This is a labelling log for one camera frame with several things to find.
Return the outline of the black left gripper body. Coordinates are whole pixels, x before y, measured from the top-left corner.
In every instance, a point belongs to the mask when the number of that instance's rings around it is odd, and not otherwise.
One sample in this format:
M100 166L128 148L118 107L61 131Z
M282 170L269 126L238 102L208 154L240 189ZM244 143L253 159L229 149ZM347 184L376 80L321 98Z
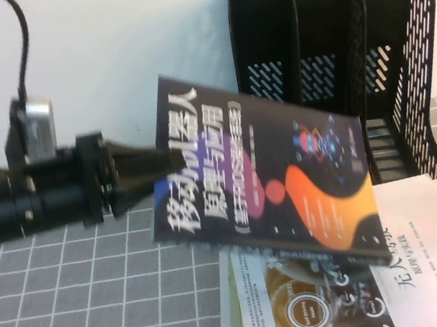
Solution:
M84 227L104 222L104 212L118 218L127 208L119 186L118 171L101 132L76 137L73 152L85 197Z

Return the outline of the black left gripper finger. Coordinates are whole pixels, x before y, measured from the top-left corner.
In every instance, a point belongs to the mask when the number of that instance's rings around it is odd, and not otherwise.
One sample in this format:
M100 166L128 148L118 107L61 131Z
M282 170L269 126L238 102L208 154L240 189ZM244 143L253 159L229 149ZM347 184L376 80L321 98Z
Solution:
M153 178L170 175L186 167L183 153L176 149L130 147L120 143L110 145L119 177Z
M114 217L121 217L128 210L152 195L154 182L146 178L129 179L114 186L110 203Z

